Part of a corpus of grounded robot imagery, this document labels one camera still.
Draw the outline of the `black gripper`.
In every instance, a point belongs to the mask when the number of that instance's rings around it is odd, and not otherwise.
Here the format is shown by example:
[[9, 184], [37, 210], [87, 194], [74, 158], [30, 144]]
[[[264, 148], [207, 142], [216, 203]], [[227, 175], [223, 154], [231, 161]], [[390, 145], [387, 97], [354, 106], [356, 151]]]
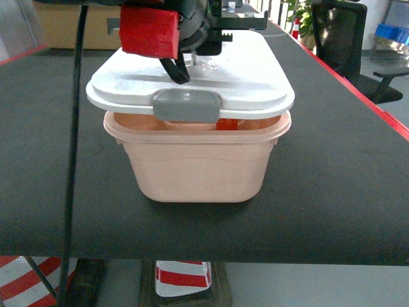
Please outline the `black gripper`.
[[182, 53], [195, 52], [199, 56], [217, 56], [224, 42], [232, 42], [232, 34], [225, 30], [266, 29], [268, 13], [259, 17], [236, 17], [233, 13], [222, 13], [221, 1], [179, 1], [180, 40], [178, 49]]

